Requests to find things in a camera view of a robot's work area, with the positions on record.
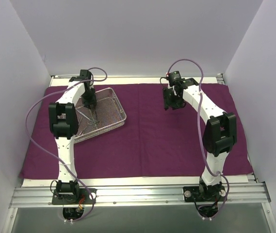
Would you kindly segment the silver surgical scissors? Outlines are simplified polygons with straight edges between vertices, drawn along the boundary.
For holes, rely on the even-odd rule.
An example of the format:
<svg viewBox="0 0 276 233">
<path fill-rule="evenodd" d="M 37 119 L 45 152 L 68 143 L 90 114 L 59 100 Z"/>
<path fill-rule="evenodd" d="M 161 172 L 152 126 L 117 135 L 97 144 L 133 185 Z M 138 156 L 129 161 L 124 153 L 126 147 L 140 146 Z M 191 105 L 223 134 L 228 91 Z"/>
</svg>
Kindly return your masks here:
<svg viewBox="0 0 276 233">
<path fill-rule="evenodd" d="M 88 123 L 87 123 L 87 124 L 89 124 L 89 125 L 94 125 L 94 124 L 97 123 L 96 120 L 89 118 L 89 117 L 88 117 L 87 115 L 85 115 L 83 112 L 81 112 L 81 111 L 79 111 L 79 110 L 76 110 L 76 111 L 77 111 L 80 115 L 82 115 L 85 119 L 88 120 Z"/>
</svg>

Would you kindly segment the metal mesh instrument tray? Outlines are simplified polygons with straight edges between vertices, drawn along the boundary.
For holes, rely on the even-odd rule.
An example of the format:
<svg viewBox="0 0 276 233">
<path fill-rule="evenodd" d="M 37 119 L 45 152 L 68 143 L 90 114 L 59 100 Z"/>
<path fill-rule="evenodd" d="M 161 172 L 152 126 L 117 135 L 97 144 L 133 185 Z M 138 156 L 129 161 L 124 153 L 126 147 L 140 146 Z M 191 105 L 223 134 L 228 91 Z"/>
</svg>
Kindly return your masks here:
<svg viewBox="0 0 276 233">
<path fill-rule="evenodd" d="M 99 124 L 97 126 L 87 124 L 88 120 L 76 111 L 79 129 L 74 139 L 75 144 L 123 126 L 127 119 L 127 115 L 112 88 L 108 87 L 97 91 L 96 98 Z M 75 109 L 93 119 L 91 110 L 84 107 L 81 100 L 78 101 Z"/>
</svg>

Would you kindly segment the purple cloth wrap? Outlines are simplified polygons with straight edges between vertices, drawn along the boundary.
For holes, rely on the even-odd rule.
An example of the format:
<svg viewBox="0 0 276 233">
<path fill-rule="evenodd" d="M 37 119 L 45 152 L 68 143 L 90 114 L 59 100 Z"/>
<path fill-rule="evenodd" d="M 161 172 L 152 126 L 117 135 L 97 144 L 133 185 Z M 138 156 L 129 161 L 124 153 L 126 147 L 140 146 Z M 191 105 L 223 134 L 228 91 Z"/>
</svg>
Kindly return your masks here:
<svg viewBox="0 0 276 233">
<path fill-rule="evenodd" d="M 197 132 L 197 112 L 190 105 L 164 110 L 160 84 L 97 85 L 111 87 L 127 119 L 110 132 L 74 145 L 75 168 L 81 179 L 200 176 L 204 162 Z M 247 175 L 253 172 L 247 158 L 244 129 L 226 85 L 202 84 L 204 93 L 224 111 L 237 117 L 237 143 L 226 158 L 223 173 Z M 43 100 L 32 138 L 57 155 L 49 129 L 49 103 L 61 94 Z M 58 160 L 30 143 L 20 176 L 25 179 L 57 179 Z"/>
</svg>

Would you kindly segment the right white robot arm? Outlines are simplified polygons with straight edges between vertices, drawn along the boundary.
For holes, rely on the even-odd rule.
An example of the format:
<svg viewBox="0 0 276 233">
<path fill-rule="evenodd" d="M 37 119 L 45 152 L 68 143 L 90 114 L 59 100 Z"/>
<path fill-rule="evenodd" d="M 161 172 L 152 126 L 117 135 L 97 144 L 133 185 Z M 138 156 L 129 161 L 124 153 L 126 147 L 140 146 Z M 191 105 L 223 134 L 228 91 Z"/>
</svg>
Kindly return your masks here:
<svg viewBox="0 0 276 233">
<path fill-rule="evenodd" d="M 162 89 L 164 109 L 176 110 L 189 104 L 197 112 L 198 137 L 205 163 L 198 195 L 210 200 L 215 195 L 215 187 L 220 187 L 225 160 L 237 142 L 237 118 L 218 107 L 195 79 L 182 78 L 179 71 L 168 73 L 165 79 L 168 87 Z"/>
</svg>

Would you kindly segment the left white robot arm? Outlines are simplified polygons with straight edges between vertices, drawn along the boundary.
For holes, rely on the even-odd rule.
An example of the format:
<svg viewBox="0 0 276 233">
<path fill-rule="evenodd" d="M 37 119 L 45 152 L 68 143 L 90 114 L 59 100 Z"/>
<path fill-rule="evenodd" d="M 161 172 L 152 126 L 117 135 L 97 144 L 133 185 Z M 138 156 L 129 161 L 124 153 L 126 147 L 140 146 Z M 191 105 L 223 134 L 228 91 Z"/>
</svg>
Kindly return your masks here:
<svg viewBox="0 0 276 233">
<path fill-rule="evenodd" d="M 75 106 L 81 101 L 83 107 L 95 111 L 97 98 L 92 79 L 93 74 L 82 69 L 79 76 L 69 80 L 63 95 L 49 104 L 49 127 L 60 159 L 55 195 L 68 203 L 76 203 L 81 196 L 74 165 L 74 139 L 79 129 Z"/>
</svg>

